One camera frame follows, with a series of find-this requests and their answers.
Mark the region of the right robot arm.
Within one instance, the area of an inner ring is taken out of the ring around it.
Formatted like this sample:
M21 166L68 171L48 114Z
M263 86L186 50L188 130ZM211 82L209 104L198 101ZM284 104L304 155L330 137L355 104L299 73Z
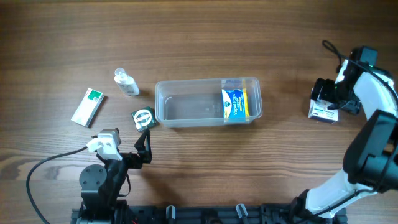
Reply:
M362 45L344 56L331 42L322 44L338 57L338 76L318 78L311 100L328 102L330 110L363 110L367 122L347 148L341 170L290 203L292 223L334 223L348 205L397 190L397 93L392 74L376 66L374 48Z

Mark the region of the white plastic bottle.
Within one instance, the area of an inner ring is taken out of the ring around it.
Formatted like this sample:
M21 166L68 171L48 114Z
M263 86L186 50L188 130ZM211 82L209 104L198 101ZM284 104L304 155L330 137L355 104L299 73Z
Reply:
M140 91L136 81L123 68L114 71L114 81L120 90L128 96L137 96Z

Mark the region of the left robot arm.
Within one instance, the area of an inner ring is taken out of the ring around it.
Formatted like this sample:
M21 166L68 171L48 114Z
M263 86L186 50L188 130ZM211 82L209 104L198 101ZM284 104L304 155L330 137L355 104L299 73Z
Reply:
M136 153L120 152L119 129L104 129L87 143L90 152L102 162L86 167L80 174L81 197L78 210L73 210L72 223L137 223L120 192L125 182L131 186L128 170L141 169L151 163L150 131L145 130L134 144Z

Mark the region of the white blue medicine box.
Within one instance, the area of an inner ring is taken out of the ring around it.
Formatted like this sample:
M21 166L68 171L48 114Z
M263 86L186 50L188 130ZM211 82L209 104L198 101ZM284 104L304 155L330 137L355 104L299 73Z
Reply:
M310 108L308 112L308 117L310 119L326 122L335 123L338 121L338 110L329 110L328 107L331 106L330 102L318 99L317 101L310 100Z

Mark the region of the clear plastic container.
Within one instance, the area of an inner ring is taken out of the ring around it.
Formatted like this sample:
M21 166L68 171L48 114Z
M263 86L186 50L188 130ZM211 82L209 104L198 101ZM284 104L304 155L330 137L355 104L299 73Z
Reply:
M221 90L247 89L249 116L223 117ZM259 80L254 77L169 80L155 86L156 120L168 128L249 124L262 116Z

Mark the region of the green round floss pack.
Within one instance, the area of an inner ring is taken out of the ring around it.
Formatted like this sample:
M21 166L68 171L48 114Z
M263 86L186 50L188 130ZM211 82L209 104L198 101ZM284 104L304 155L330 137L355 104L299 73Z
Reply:
M131 113L136 129L143 132L157 125L154 110L146 106Z

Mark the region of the white green medicine box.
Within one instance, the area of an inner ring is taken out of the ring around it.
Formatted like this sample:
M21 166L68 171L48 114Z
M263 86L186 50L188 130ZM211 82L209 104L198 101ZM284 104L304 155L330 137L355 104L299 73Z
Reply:
M71 121L88 128L103 98L102 92L88 88Z

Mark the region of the blue yellow VapoDrops box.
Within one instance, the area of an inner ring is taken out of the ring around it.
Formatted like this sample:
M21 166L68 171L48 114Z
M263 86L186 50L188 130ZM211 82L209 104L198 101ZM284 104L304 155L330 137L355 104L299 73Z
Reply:
M224 118L243 119L249 116L247 89L222 89L221 95L223 99Z

